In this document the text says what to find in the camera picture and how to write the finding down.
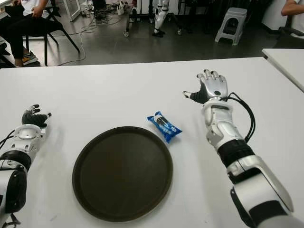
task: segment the person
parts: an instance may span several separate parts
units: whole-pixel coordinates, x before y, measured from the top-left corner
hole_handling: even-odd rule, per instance
[[[9,42],[15,58],[15,66],[23,67],[38,59],[23,47],[24,35],[41,34],[45,30],[48,13],[44,10],[48,0],[16,0],[15,5],[24,8],[23,14],[0,20],[0,36]]]
[[[282,8],[282,16],[293,16],[291,27],[304,33],[304,0],[287,0]]]

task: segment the chair leg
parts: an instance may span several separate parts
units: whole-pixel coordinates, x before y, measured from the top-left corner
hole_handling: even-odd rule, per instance
[[[9,60],[7,60],[2,54],[0,54],[0,59],[9,67],[16,67],[14,64],[12,64]]]
[[[29,36],[28,35],[26,35],[25,36],[25,42],[26,42],[26,46],[27,46],[27,50],[29,51]]]
[[[65,34],[65,36],[66,36],[66,37],[69,39],[69,41],[73,44],[73,46],[76,48],[76,50],[77,50],[78,52],[80,52],[79,48],[78,48],[77,45],[74,43],[74,41],[71,39],[71,37],[67,34],[67,32],[66,32],[64,29],[62,29],[61,31]]]
[[[44,65],[47,67],[48,66],[48,35],[46,34],[44,36]]]
[[[57,40],[55,40],[55,38],[52,36],[52,34],[48,34],[49,35],[49,37],[51,37],[52,38],[52,40],[58,45],[58,42],[57,42]]]

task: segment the black jeans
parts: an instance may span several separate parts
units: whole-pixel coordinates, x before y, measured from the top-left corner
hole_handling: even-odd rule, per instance
[[[10,44],[14,58],[23,58],[24,35],[41,36],[46,33],[47,20],[26,16],[5,17],[0,20],[0,36]]]

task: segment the sneaker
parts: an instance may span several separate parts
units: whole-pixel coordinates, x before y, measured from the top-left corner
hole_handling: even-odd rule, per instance
[[[30,52],[29,54],[23,54],[23,65],[27,65],[30,63],[34,63],[38,61],[38,58],[34,55],[33,52]]]

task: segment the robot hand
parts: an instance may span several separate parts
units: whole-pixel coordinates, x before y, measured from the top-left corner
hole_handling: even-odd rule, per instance
[[[44,123],[52,114],[35,114],[40,112],[38,104],[34,104],[25,110],[22,116],[22,124],[34,124],[38,127],[46,127],[47,124]]]
[[[227,97],[228,88],[224,76],[218,75],[216,71],[204,70],[204,74],[198,74],[197,78],[200,82],[200,90],[196,93],[184,91],[186,98],[204,104],[210,99],[220,100]]]

